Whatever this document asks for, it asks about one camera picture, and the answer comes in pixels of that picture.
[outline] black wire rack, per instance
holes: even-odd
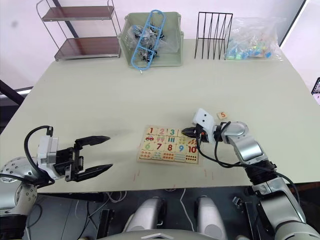
[[[226,60],[232,18],[233,13],[208,11],[198,13],[194,58],[197,56],[199,40],[202,40],[200,41],[202,47],[199,47],[202,59],[204,57],[209,59],[212,56],[213,59],[218,57],[220,60],[223,55]]]

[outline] metal shelf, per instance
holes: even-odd
[[[41,17],[39,13],[39,5],[43,2],[46,2],[49,9],[46,14]],[[103,6],[57,6],[56,4],[55,6],[50,6],[48,0],[40,0],[36,4],[36,12],[58,49],[58,52],[54,56],[56,61],[120,57],[121,48],[117,38],[118,33],[113,16],[116,18],[120,33],[121,27],[115,10],[114,1],[111,0],[112,5],[109,5],[109,2],[110,0],[106,0],[106,5]],[[78,37],[77,34],[72,33],[75,38],[68,38],[61,27],[61,22],[65,22],[67,26],[69,26],[71,25],[70,21],[81,20],[111,20],[115,36]],[[56,22],[60,27],[66,39],[61,47],[59,47],[45,22]]]
[[[44,22],[111,20],[115,8],[113,6],[61,6],[50,7],[42,20]]]
[[[58,60],[118,57],[120,45],[116,36],[68,38],[54,58]]]

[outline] loose puzzle piece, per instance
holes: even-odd
[[[218,112],[218,113],[217,113],[217,116],[218,116],[218,118],[219,118],[220,120],[226,119],[226,118],[228,117],[227,114],[226,114],[224,111]]]
[[[148,126],[140,146],[138,161],[199,164],[196,139],[183,135],[182,129]]]

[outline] white table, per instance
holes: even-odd
[[[82,137],[111,137],[85,146],[81,155],[84,168],[113,167],[82,182],[57,180],[42,193],[249,185],[244,169],[224,169],[209,160],[202,166],[136,161],[146,125],[190,127],[201,107],[216,120],[224,111],[227,120],[247,123],[278,171],[295,183],[319,181],[320,108],[289,61],[195,60],[194,42],[184,41],[183,66],[143,74],[123,57],[53,62],[1,134],[1,166],[25,155],[31,129],[50,125],[59,149]],[[44,134],[31,138],[31,155]],[[201,147],[213,154],[212,145]],[[221,143],[218,155],[238,161],[230,145]]]

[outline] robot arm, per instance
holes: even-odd
[[[276,172],[277,166],[268,160],[245,123],[237,121],[215,125],[214,118],[200,108],[193,124],[196,127],[183,130],[188,137],[233,146],[239,165],[244,167],[252,182],[253,192],[260,198],[257,210],[261,222],[269,233],[275,233],[276,240],[320,239],[320,235],[306,224],[304,212],[284,179]]]
[[[47,135],[41,137],[37,157],[31,157],[28,139],[32,133],[48,127]],[[27,216],[36,198],[37,189],[55,183],[60,178],[65,181],[80,182],[94,178],[108,170],[112,164],[84,169],[84,158],[80,150],[85,145],[101,144],[107,136],[89,136],[75,140],[74,146],[58,150],[58,138],[52,137],[50,126],[37,127],[25,139],[27,157],[16,157],[0,170],[0,239],[21,239],[24,235]]]

